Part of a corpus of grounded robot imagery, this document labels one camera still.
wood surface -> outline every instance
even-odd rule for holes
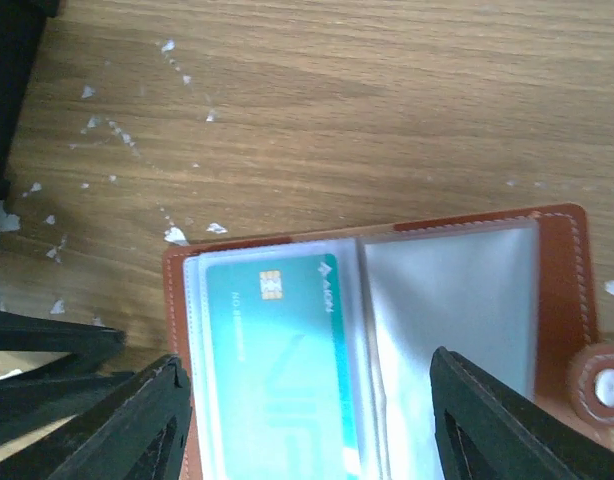
[[[32,77],[0,300],[125,330],[110,368],[167,348],[170,223],[203,240],[212,222],[246,236],[577,202],[614,339],[614,0],[69,0]]]

card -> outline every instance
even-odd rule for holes
[[[217,478],[358,478],[336,256],[232,260],[204,276]]]

credit card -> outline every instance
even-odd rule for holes
[[[336,257],[212,264],[204,277],[219,477],[358,479]]]

silver button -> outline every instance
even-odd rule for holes
[[[596,375],[596,397],[606,407],[614,408],[614,369],[607,368]]]

card chip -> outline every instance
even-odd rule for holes
[[[280,270],[260,272],[260,294],[263,300],[280,300],[283,298]]]

